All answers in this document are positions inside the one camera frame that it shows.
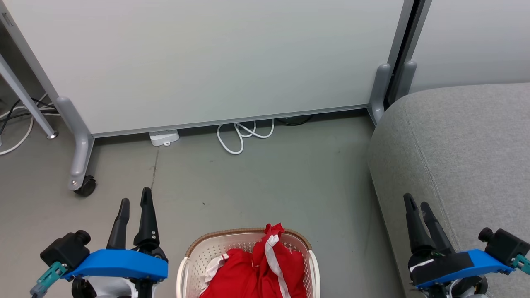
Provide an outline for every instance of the teal connector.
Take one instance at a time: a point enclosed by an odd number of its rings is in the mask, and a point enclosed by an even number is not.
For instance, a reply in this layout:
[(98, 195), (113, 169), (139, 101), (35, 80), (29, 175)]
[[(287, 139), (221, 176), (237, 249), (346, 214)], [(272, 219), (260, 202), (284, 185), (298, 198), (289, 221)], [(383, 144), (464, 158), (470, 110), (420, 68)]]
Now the teal connector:
[(522, 255), (517, 255), (511, 263), (515, 268), (519, 268), (522, 272), (530, 275), (530, 261)]
[(37, 284), (30, 290), (32, 298), (42, 298), (54, 282), (58, 281), (67, 268), (60, 262), (53, 263), (48, 270), (37, 280)]

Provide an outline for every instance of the red cloth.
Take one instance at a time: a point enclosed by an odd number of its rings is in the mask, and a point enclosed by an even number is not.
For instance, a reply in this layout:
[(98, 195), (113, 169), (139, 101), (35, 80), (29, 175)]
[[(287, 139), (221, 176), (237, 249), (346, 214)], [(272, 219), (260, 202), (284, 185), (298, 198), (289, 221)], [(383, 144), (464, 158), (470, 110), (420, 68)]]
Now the red cloth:
[(267, 224), (252, 254), (231, 249), (201, 298), (306, 298), (304, 257), (279, 242), (281, 224)]

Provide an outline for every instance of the metal pole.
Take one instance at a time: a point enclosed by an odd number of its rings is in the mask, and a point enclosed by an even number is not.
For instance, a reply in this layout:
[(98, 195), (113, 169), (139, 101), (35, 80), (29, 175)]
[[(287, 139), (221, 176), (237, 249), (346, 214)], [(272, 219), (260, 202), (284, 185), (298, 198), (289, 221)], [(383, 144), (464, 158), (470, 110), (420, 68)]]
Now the metal pole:
[(30, 95), (27, 93), (26, 89), (22, 86), (19, 79), (16, 78), (15, 74), (7, 65), (4, 57), (0, 55), (0, 74), (3, 76), (4, 80), (9, 84), (11, 89), (16, 93), (20, 98), (20, 101), (28, 108), (29, 112), (33, 115), (35, 120), (42, 127), (44, 132), (48, 135), (48, 139), (53, 139), (57, 136), (57, 131), (53, 130), (50, 126), (50, 123), (46, 121), (39, 108), (35, 105), (35, 102), (31, 99)]

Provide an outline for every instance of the whiteboard leg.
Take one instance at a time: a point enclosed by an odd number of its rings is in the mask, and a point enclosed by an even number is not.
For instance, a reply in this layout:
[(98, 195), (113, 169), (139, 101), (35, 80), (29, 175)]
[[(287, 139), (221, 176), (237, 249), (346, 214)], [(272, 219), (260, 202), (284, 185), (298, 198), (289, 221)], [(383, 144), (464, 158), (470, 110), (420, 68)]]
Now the whiteboard leg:
[(412, 79), (414, 78), (414, 73), (416, 72), (416, 67), (418, 64), (416, 61), (409, 61), (403, 66), (403, 71), (401, 72), (400, 81), (397, 83), (397, 91), (394, 100), (398, 100), (403, 96), (409, 94), (410, 86), (412, 85)]
[(2, 55), (0, 55), (0, 74), (19, 97), (20, 101), (22, 101), (26, 108), (28, 108), (29, 112), (35, 118), (40, 127), (42, 127), (42, 129), (48, 135), (48, 139), (55, 138), (57, 136), (57, 132), (53, 130), (53, 128), (50, 126), (50, 123), (46, 121), (39, 108), (37, 108), (31, 99), (31, 96), (28, 94), (26, 89), (24, 89), (24, 86), (22, 86), (22, 83), (20, 83), (19, 79), (15, 76), (9, 65), (7, 65), (7, 62), (4, 60)]
[(94, 137), (69, 98), (59, 97), (56, 105), (64, 121), (75, 136), (74, 160), (72, 161), (72, 168), (70, 170), (68, 189), (78, 190), (84, 186), (83, 181), (85, 179), (86, 168), (89, 164), (90, 154), (92, 153), (92, 147), (94, 146)]
[(368, 104), (368, 113), (375, 125), (377, 125), (379, 119), (381, 119), (381, 116), (385, 112), (383, 102), (390, 81), (390, 75), (391, 67), (388, 63), (379, 65), (375, 73), (374, 86), (372, 87), (370, 103)]

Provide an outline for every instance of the white cable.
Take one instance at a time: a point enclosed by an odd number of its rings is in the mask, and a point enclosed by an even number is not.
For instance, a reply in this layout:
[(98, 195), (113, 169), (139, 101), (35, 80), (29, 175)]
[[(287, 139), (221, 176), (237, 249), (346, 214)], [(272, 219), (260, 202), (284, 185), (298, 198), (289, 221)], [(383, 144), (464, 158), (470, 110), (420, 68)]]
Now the white cable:
[[(237, 123), (237, 122), (234, 123), (235, 131), (237, 132), (237, 136), (239, 137), (239, 142), (241, 143), (241, 148), (238, 151), (232, 151), (232, 150), (228, 149), (228, 147), (226, 147), (225, 143), (223, 143), (223, 140), (221, 139), (221, 135), (219, 135), (219, 130), (221, 129), (221, 126), (223, 126), (223, 124), (217, 126), (217, 139), (221, 143), (221, 146), (223, 146), (223, 148), (228, 153), (234, 154), (234, 155), (238, 155), (241, 152), (243, 152), (243, 138), (249, 138), (251, 136), (256, 136), (258, 138), (268, 138), (268, 137), (270, 137), (272, 135), (272, 132), (274, 131), (274, 119), (272, 120), (272, 126), (270, 128), (270, 132), (266, 136), (262, 136), (262, 135), (259, 135), (259, 134), (256, 133), (256, 121), (254, 121), (254, 128), (252, 130), (248, 129), (247, 127), (245, 127), (244, 125), (242, 125), (240, 123)], [(243, 128), (244, 130), (246, 130), (249, 134), (248, 135), (243, 135), (241, 133), (241, 131), (239, 130), (240, 127)]]
[(28, 136), (30, 135), (30, 132), (31, 132), (31, 129), (33, 128), (33, 116), (31, 116), (31, 122), (30, 122), (30, 128), (28, 128), (28, 132), (26, 133), (26, 135), (22, 138), (22, 140), (20, 140), (20, 142), (18, 142), (15, 146), (13, 146), (11, 149), (8, 149), (6, 151), (2, 151), (0, 152), (0, 155), (4, 155), (4, 154), (7, 154), (15, 149), (17, 149), (20, 145), (22, 145), (22, 143), (24, 143), (24, 141), (26, 141), (26, 139), (28, 138)]
[[(44, 97), (46, 97), (46, 93), (44, 93), (44, 95), (39, 99), (40, 101), (42, 101), (44, 99)], [(17, 106), (13, 109), (13, 111), (15, 110), (19, 110), (19, 109), (25, 109), (27, 110), (28, 108), (26, 106)], [(42, 108), (39, 108), (39, 110), (41, 111), (46, 111), (46, 110), (55, 110), (54, 108), (50, 108), (50, 107), (42, 107)], [(4, 118), (7, 116), (7, 114), (9, 114), (9, 112), (3, 114), (3, 115), (0, 115), (0, 119)], [(47, 115), (47, 116), (61, 116), (59, 114), (49, 114), (49, 113), (43, 113), (43, 115)], [(24, 143), (24, 141), (26, 141), (26, 139), (28, 138), (28, 136), (30, 135), (30, 132), (31, 132), (31, 129), (33, 128), (33, 116), (31, 116), (31, 121), (30, 121), (30, 127), (28, 128), (28, 132), (26, 132), (26, 135), (13, 147), (11, 147), (10, 149), (6, 150), (6, 151), (2, 151), (0, 152), (0, 155), (4, 155), (4, 154), (7, 154), (15, 149), (17, 149), (20, 145), (22, 145), (22, 143)]]
[(448, 298), (453, 298), (453, 287), (455, 286), (455, 284), (457, 284), (458, 282), (460, 282), (462, 279), (456, 279), (453, 283), (451, 283), (451, 286), (449, 287), (449, 293), (447, 293), (447, 297)]

